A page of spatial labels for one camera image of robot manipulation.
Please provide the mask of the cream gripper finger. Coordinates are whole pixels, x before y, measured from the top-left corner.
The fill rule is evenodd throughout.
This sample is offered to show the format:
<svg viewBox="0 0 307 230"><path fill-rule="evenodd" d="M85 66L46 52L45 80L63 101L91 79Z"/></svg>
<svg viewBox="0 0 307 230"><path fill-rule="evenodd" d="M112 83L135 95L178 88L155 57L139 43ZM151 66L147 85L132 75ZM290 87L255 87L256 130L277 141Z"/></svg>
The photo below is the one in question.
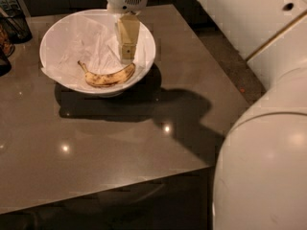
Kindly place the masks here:
<svg viewBox="0 0 307 230"><path fill-rule="evenodd" d="M115 24L119 43L119 56L123 62L134 60L140 21L135 14L126 13L117 19Z"/></svg>

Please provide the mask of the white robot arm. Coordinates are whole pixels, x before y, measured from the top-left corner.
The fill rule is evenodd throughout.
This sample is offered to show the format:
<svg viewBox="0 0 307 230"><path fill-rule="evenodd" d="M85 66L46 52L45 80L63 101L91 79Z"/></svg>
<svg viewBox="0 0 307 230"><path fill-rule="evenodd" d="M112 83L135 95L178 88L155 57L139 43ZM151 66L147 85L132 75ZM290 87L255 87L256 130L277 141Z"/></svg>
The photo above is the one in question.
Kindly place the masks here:
<svg viewBox="0 0 307 230"><path fill-rule="evenodd" d="M307 0L197 0L266 88L219 152L213 230L307 230Z"/></svg>

